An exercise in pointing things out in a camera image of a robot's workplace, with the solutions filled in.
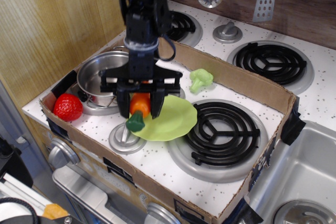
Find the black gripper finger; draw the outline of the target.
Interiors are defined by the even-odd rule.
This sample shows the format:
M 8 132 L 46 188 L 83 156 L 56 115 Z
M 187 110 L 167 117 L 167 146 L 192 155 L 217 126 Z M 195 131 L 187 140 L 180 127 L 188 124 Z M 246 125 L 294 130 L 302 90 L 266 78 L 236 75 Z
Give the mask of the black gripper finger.
M 160 89 L 156 91 L 152 91 L 150 94 L 150 102 L 151 102 L 151 115 L 152 119 L 157 118 L 160 113 L 163 106 L 165 97 L 165 90 Z
M 129 118 L 130 114 L 130 92 L 124 88 L 117 87 L 117 103 L 120 114 L 124 118 Z

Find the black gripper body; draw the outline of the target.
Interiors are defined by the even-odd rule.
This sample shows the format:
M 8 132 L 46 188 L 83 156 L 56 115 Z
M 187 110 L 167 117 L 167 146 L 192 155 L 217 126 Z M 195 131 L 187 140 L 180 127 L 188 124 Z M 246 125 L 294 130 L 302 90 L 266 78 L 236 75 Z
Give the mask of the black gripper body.
M 120 67 L 99 71 L 102 92 L 180 93 L 182 73 L 156 65 L 159 50 L 129 51 L 128 62 Z

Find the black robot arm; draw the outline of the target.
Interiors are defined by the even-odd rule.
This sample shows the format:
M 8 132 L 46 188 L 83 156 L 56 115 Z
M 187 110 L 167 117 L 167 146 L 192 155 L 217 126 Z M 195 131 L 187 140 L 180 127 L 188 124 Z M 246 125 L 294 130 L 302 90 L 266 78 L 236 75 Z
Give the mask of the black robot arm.
M 124 45 L 129 60 L 121 67 L 102 70 L 102 92 L 117 96 L 120 114 L 128 118 L 132 93 L 150 94 L 150 113 L 160 115 L 164 98 L 180 91 L 182 73 L 157 66 L 160 59 L 159 39 L 164 38 L 174 49 L 166 33 L 172 24 L 167 0 L 119 0 L 126 26 Z

